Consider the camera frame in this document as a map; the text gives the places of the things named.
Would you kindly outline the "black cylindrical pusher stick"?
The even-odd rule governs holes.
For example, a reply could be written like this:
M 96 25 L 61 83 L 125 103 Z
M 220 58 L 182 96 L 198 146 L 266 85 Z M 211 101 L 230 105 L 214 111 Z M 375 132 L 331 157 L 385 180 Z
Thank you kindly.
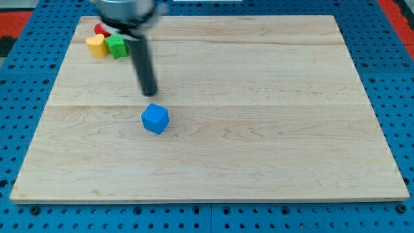
M 142 94 L 144 96 L 157 94 L 158 86 L 146 37 L 141 35 L 127 43 Z

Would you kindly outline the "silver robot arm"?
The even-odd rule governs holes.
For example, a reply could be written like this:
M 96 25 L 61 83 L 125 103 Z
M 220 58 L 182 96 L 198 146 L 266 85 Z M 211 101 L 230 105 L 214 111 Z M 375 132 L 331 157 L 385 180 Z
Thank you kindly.
M 137 80 L 144 96 L 153 96 L 158 86 L 146 33 L 168 12 L 168 5 L 154 0 L 93 0 L 104 29 L 127 42 Z

